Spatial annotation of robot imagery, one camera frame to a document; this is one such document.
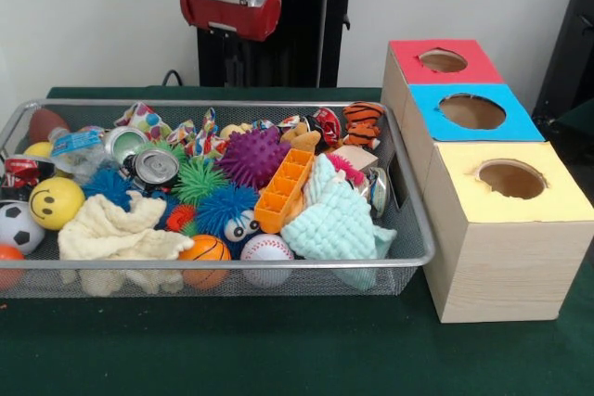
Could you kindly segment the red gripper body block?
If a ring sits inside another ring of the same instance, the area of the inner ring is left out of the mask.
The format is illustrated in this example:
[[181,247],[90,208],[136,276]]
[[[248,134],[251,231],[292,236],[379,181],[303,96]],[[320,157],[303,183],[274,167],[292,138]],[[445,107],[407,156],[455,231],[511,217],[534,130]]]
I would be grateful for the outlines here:
[[282,0],[180,0],[190,26],[233,32],[255,42],[265,41],[275,31],[281,5]]

